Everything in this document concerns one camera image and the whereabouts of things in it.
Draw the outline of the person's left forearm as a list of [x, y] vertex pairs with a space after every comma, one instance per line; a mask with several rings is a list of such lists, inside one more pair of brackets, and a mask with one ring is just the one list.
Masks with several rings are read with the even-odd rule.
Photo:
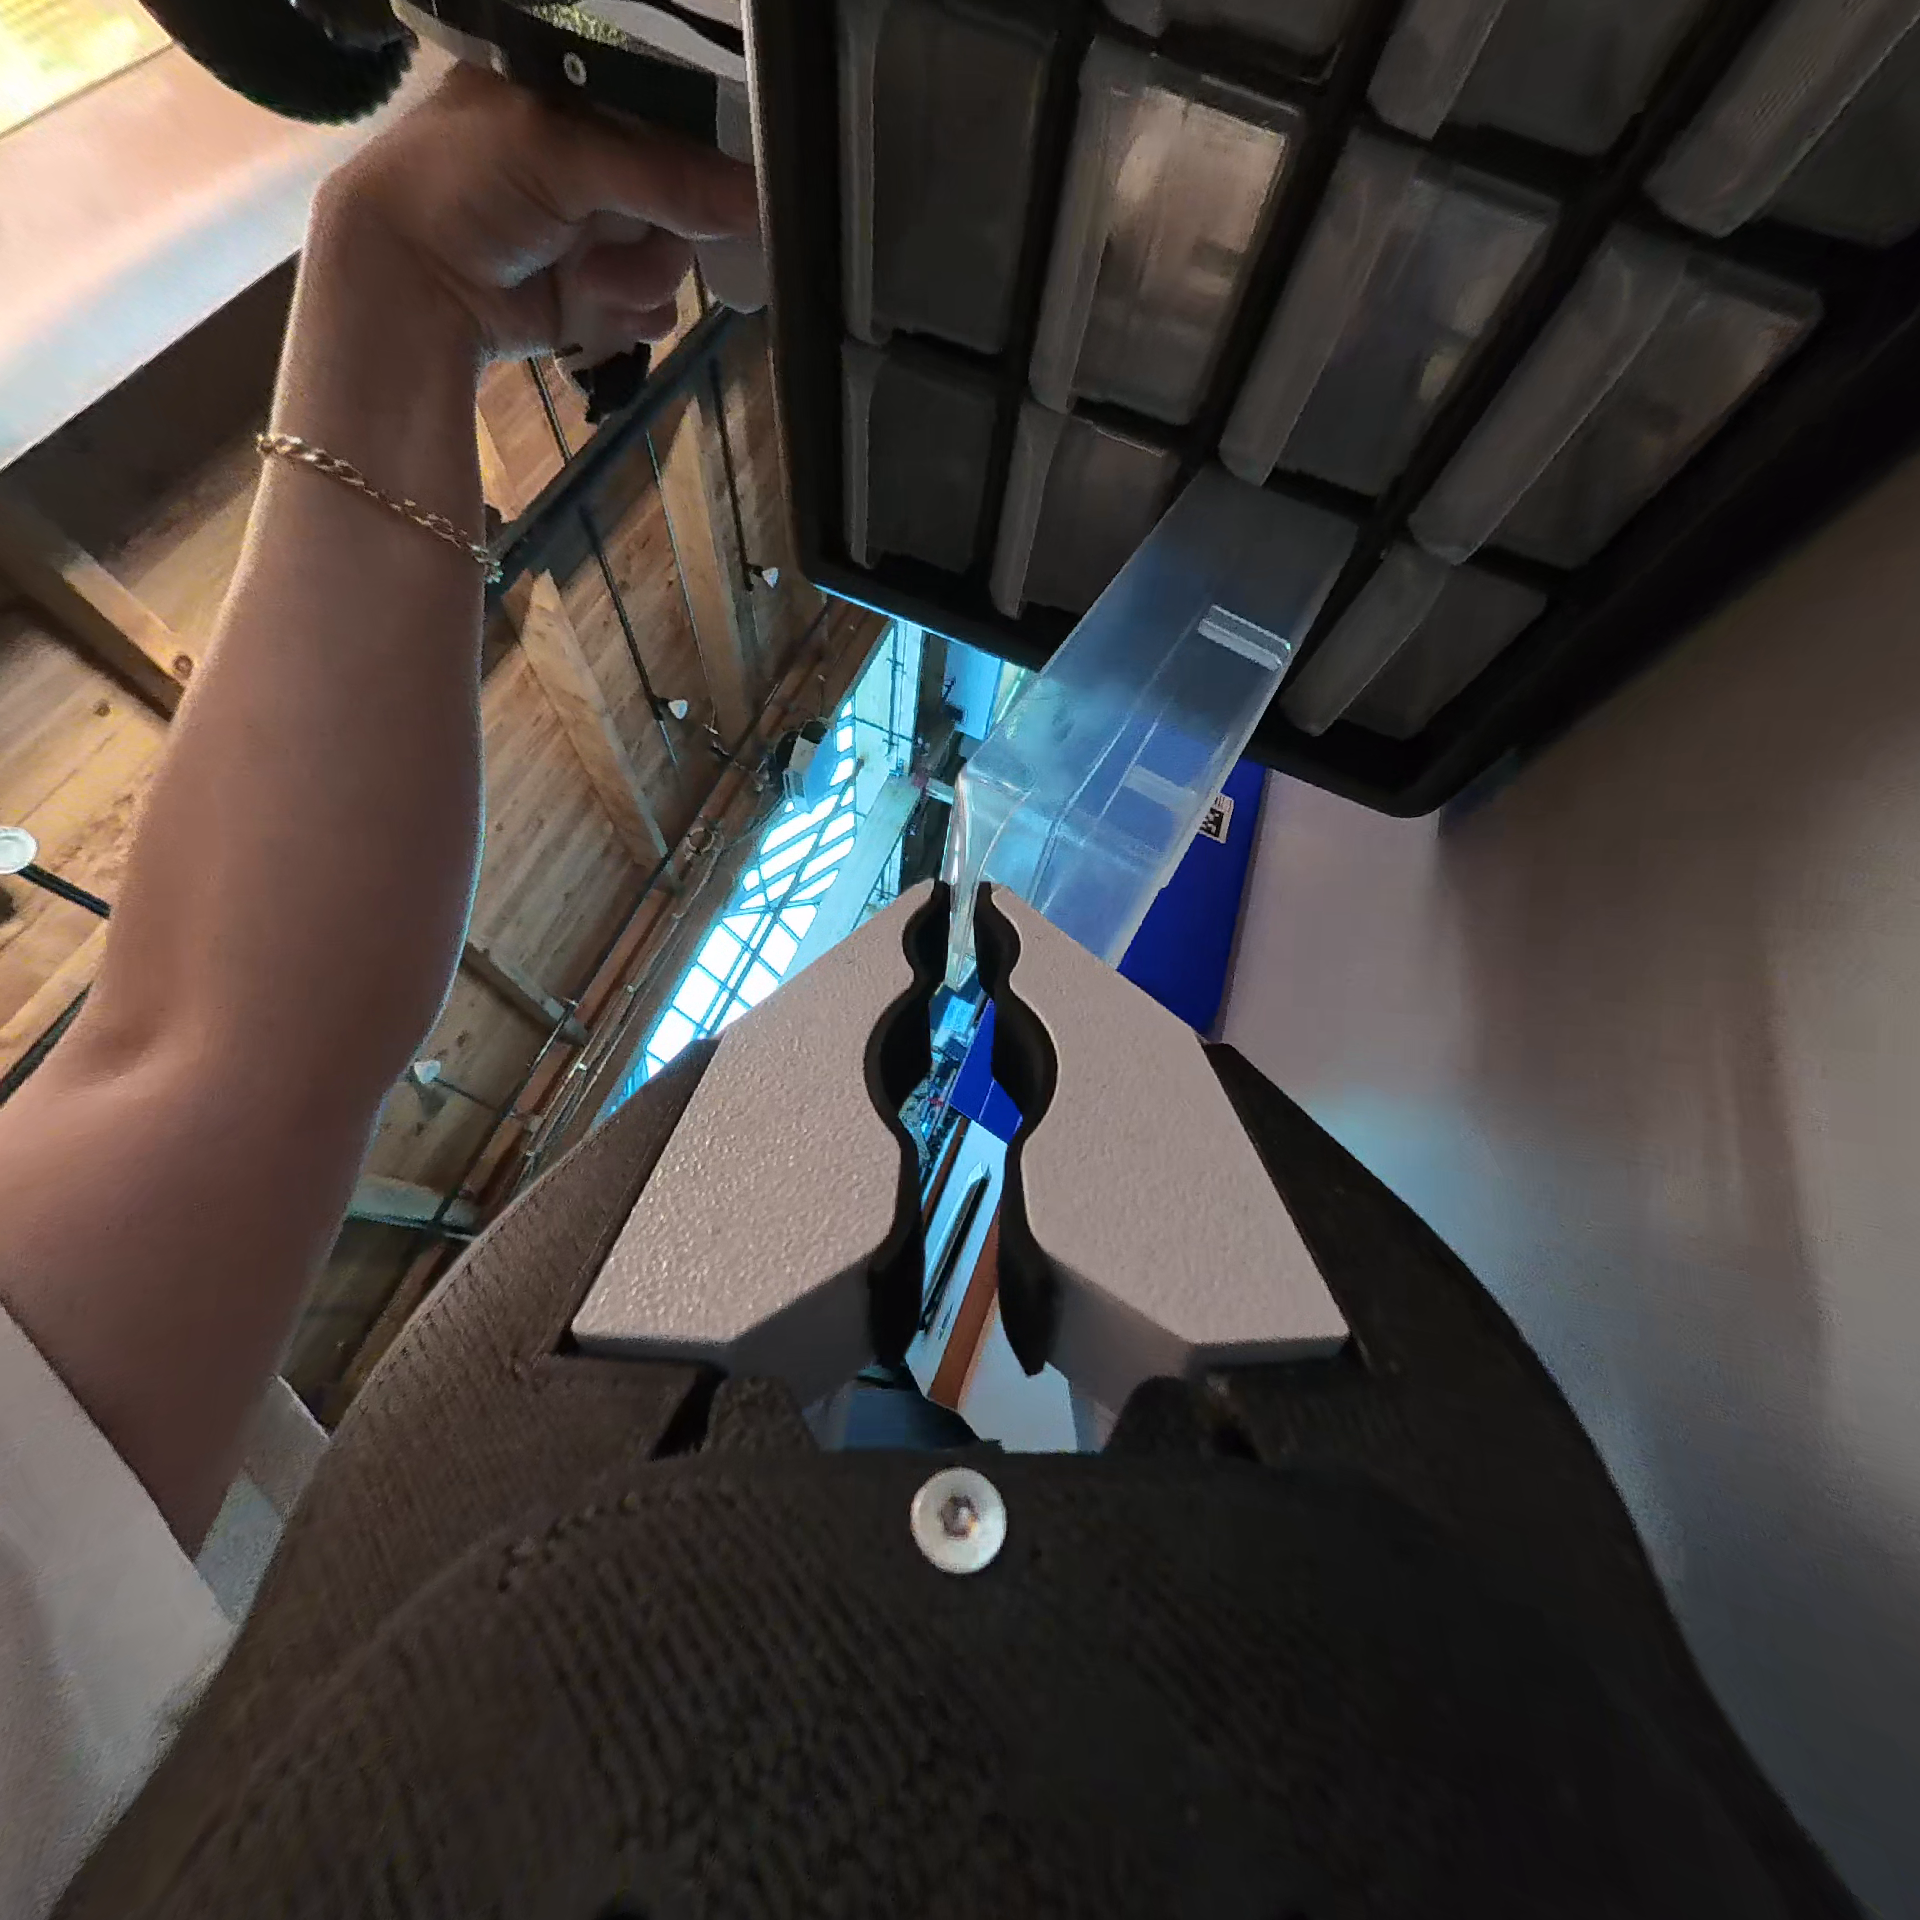
[[442, 1015], [476, 559], [267, 455], [80, 1017], [4, 1103], [4, 1308], [187, 1551]]

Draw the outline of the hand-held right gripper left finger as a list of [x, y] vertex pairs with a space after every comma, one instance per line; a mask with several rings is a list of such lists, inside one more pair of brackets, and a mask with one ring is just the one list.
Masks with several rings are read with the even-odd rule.
[[828, 1398], [919, 1330], [930, 884], [735, 1021], [572, 1321], [595, 1356]]

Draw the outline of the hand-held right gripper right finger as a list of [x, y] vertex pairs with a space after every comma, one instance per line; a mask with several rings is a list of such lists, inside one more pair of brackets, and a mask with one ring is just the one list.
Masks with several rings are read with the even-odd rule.
[[993, 1082], [1016, 1107], [1000, 1321], [1119, 1419], [1146, 1383], [1329, 1359], [1351, 1325], [1208, 1044], [1009, 886], [974, 897]]

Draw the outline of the person's white shirt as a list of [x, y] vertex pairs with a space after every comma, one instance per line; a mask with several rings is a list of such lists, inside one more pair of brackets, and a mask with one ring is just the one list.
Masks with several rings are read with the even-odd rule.
[[270, 1385], [216, 1581], [27, 1335], [3, 1319], [3, 1915], [52, 1910], [233, 1644], [327, 1436]]

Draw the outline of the clear plastic parts drawer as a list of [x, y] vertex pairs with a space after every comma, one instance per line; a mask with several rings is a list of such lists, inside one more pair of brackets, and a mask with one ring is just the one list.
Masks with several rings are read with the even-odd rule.
[[1203, 468], [956, 782], [946, 983], [977, 972], [987, 879], [1119, 965], [1177, 870], [1359, 525]]

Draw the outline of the person's left hand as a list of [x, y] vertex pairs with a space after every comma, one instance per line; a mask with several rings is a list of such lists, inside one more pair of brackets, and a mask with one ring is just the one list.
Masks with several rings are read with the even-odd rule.
[[290, 338], [342, 367], [595, 365], [673, 331], [700, 244], [758, 236], [748, 162], [458, 65], [323, 183]]

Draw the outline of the bright window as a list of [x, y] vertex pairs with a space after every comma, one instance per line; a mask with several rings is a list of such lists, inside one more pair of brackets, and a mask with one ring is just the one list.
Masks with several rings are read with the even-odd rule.
[[801, 966], [826, 924], [826, 901], [851, 863], [857, 831], [899, 767], [899, 742], [874, 705], [844, 699], [826, 732], [828, 786], [819, 799], [785, 799], [680, 986], [649, 1026], [628, 1074], [641, 1089], [700, 1041], [770, 998]]

